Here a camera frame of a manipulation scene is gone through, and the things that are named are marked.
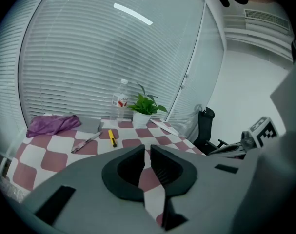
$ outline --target table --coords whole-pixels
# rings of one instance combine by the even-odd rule
[[[111,145],[108,129],[112,129],[117,142],[116,148]],[[18,189],[29,193],[77,160],[144,144],[145,166],[140,176],[139,187],[144,191],[146,210],[161,225],[165,191],[150,165],[150,145],[164,145],[199,155],[203,153],[186,138],[170,134],[152,122],[148,122],[146,128],[136,129],[130,121],[123,121],[117,125],[108,119],[102,119],[101,130],[102,134],[98,138],[75,154],[71,153],[72,147],[94,134],[68,130],[53,136],[38,135],[25,138],[10,164],[7,179]]]

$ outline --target potted plant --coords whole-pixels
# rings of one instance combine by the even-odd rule
[[[164,106],[157,106],[154,98],[158,97],[153,95],[146,95],[144,87],[141,86],[139,83],[137,84],[141,87],[143,94],[138,93],[138,96],[135,96],[138,99],[137,103],[128,107],[134,111],[133,125],[137,128],[144,128],[152,114],[156,114],[158,110],[167,113],[168,111]]]

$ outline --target green plant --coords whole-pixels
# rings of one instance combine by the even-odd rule
[[[135,96],[138,101],[136,104],[132,106],[128,106],[131,110],[137,111],[139,113],[142,113],[144,115],[151,115],[151,114],[156,114],[158,110],[167,112],[166,108],[164,106],[157,106],[156,101],[154,98],[158,98],[153,95],[146,95],[146,92],[144,90],[144,87],[141,86],[138,82],[137,84],[141,87],[143,91],[143,95],[141,93],[138,93],[138,96]]]

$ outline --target chair backrest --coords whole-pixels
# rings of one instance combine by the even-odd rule
[[[211,139],[211,129],[215,113],[212,109],[206,108],[198,113],[198,137],[195,140],[197,145],[205,144]]]

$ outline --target bottle cap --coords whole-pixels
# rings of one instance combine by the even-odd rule
[[[121,82],[122,84],[128,84],[128,80],[126,80],[126,79],[121,79],[120,82]]]

